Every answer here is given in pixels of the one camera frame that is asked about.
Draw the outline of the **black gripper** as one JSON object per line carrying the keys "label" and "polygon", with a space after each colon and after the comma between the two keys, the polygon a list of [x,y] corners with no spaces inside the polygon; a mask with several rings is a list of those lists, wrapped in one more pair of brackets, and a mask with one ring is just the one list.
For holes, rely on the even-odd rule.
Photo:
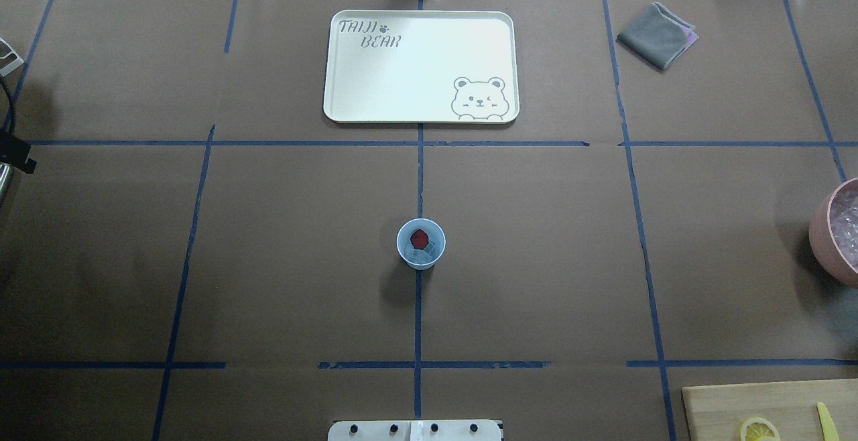
{"label": "black gripper", "polygon": [[6,131],[1,132],[1,162],[21,170],[25,174],[34,174],[37,161],[30,157],[32,146]]}

